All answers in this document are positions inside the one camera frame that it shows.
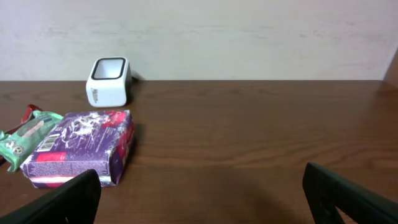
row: snack package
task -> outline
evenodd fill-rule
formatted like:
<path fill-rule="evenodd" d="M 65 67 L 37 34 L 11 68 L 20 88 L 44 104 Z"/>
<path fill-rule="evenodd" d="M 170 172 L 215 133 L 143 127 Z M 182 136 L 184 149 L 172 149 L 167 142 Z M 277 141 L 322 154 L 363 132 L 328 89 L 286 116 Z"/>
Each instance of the snack package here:
<path fill-rule="evenodd" d="M 129 110 L 68 113 L 21 165 L 37 188 L 58 187 L 88 169 L 101 185 L 122 175 L 134 134 Z"/>
<path fill-rule="evenodd" d="M 15 172 L 63 116 L 35 110 L 28 121 L 12 131 L 0 131 L 0 155 L 11 163 L 8 171 Z"/>
<path fill-rule="evenodd" d="M 33 117 L 33 113 L 32 112 L 34 110 L 43 111 L 43 109 L 39 108 L 36 105 L 27 105 L 26 112 L 25 112 L 24 116 L 21 118 L 20 124 L 23 124 L 23 123 L 33 119 L 34 117 Z M 19 126 L 13 128 L 11 130 L 6 131 L 6 134 L 12 134 L 12 133 L 16 132 L 20 126 L 22 126 L 22 125 L 19 125 Z M 2 165 L 5 161 L 6 161 L 5 158 L 3 158 L 2 155 L 0 155 L 0 165 Z"/>

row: wooden table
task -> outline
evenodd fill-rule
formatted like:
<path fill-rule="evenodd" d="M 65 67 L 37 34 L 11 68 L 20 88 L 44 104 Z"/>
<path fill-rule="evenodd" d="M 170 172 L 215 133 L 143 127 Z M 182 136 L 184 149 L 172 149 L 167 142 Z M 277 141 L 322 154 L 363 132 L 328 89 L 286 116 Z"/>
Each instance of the wooden table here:
<path fill-rule="evenodd" d="M 96 223 L 313 223 L 314 161 L 398 201 L 398 90 L 356 82 L 144 82 L 136 153 Z M 1 82 L 0 129 L 34 103 L 91 111 L 85 82 Z M 0 167 L 0 215 L 47 193 Z"/>

